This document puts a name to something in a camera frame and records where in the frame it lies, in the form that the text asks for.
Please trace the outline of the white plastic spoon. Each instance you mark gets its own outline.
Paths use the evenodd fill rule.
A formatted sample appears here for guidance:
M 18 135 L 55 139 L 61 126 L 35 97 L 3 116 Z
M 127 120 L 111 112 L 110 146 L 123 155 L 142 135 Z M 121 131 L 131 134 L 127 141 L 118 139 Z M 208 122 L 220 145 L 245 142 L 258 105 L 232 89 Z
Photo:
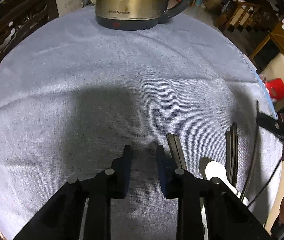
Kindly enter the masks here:
M 240 200 L 242 193 L 228 181 L 226 168 L 217 161 L 210 161 L 205 167 L 205 176 L 210 184 L 211 194 L 226 204 L 235 204 L 248 207 L 249 200 L 244 197 Z

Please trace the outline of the red plastic stool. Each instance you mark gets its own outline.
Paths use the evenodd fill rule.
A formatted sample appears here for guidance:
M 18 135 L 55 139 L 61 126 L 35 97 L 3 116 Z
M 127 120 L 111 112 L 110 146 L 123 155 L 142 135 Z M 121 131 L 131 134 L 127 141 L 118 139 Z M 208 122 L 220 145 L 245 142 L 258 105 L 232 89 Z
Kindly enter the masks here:
M 264 83 L 271 99 L 281 101 L 284 99 L 284 82 L 280 78 L 276 78 Z

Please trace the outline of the grey table cloth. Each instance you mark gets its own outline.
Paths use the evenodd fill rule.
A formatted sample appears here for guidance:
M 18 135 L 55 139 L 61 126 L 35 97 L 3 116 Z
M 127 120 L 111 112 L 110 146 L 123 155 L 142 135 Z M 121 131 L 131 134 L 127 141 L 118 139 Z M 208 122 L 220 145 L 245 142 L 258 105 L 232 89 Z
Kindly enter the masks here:
M 237 123 L 241 190 L 257 111 L 275 116 L 251 61 L 188 15 L 140 31 L 101 27 L 92 7 L 59 17 L 0 64 L 0 231 L 13 239 L 68 179 L 93 177 L 129 144 L 112 237 L 174 239 L 177 202 L 161 193 L 156 146 L 178 135 L 202 177 L 207 161 L 225 162 L 225 131 Z

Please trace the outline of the wooden stair railing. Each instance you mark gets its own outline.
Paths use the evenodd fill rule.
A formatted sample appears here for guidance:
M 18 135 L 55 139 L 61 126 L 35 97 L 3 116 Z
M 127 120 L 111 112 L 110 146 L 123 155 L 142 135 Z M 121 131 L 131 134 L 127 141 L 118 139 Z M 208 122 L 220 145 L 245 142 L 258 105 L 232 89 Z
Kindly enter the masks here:
M 261 5 L 254 3 L 230 1 L 222 9 L 222 16 L 224 16 L 222 28 L 228 31 L 234 31 L 235 29 L 243 31 L 260 8 Z

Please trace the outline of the gold electric kettle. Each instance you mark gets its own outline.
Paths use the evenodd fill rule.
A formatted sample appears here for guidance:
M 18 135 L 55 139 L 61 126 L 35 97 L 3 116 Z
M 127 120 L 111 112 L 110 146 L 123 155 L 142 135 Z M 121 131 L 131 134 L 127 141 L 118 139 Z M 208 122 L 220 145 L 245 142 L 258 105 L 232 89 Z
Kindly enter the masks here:
M 169 0 L 96 0 L 96 21 L 109 29 L 150 29 L 177 16 L 192 1 L 181 0 L 169 9 Z

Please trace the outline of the dark carved wooden table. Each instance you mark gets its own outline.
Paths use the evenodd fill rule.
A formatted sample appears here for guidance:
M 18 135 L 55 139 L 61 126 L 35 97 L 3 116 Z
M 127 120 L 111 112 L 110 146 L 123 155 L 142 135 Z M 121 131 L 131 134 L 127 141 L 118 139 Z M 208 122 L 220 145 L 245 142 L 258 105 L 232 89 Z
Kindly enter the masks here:
M 0 63 L 26 37 L 59 16 L 56 0 L 4 0 L 0 3 Z

